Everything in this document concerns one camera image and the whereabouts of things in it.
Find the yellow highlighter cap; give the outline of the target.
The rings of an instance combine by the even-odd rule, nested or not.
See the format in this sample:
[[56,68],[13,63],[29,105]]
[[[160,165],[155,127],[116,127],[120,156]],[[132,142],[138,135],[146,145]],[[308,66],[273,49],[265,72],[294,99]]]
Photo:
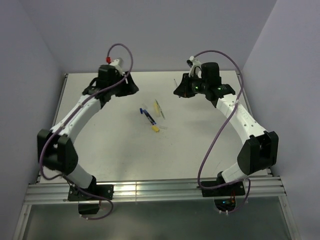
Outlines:
[[160,129],[159,129],[156,125],[153,125],[153,126],[151,127],[151,129],[152,129],[154,132],[156,132],[156,133],[158,133],[158,132],[160,131]]

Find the yellow highlighter pen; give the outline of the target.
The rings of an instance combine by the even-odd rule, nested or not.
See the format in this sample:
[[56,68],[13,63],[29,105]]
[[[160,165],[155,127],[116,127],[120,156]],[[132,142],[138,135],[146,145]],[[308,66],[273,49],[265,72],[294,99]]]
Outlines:
[[155,111],[155,116],[157,118],[159,118],[161,116],[161,113],[160,113],[160,109],[159,109],[158,104],[156,102],[154,102],[153,107],[154,107],[154,111]]

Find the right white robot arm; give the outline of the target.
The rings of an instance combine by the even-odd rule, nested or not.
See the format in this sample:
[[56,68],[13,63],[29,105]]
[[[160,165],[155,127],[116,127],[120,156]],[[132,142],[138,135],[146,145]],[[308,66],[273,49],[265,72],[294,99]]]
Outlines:
[[240,95],[229,84],[222,83],[216,62],[201,63],[192,56],[187,64],[189,73],[183,74],[174,95],[181,98],[204,95],[226,117],[225,122],[232,125],[242,142],[236,163],[217,178],[217,191],[227,195],[238,181],[276,164],[279,137],[262,127],[240,103]]

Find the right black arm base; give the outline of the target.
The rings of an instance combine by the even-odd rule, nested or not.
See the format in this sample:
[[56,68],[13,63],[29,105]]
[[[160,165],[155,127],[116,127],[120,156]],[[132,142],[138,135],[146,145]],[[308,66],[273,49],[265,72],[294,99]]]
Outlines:
[[237,197],[246,196],[243,182],[236,182],[224,186],[222,178],[216,180],[205,180],[200,182],[199,188],[203,198],[213,198],[215,208],[219,214],[229,215],[237,209]]

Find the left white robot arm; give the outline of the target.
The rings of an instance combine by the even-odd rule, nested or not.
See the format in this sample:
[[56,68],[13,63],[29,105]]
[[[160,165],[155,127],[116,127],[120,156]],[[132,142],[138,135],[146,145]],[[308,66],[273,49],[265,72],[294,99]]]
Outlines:
[[42,129],[37,134],[40,167],[56,171],[59,176],[75,184],[86,200],[95,198],[98,193],[97,180],[79,164],[75,140],[112,96],[125,97],[138,90],[131,73],[122,70],[121,59],[101,65],[97,77],[83,90],[72,110],[51,129]]

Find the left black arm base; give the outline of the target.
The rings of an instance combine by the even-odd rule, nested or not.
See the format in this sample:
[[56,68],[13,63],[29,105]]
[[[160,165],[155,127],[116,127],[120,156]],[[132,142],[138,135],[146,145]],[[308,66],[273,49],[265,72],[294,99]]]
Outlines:
[[110,203],[110,210],[106,214],[110,215],[114,209],[112,202],[114,193],[113,184],[98,184],[92,189],[82,189],[77,186],[70,186],[67,196],[68,202],[78,202],[78,213],[82,217],[88,217],[88,219],[102,219],[105,216],[91,217],[96,215],[100,210],[102,201]]

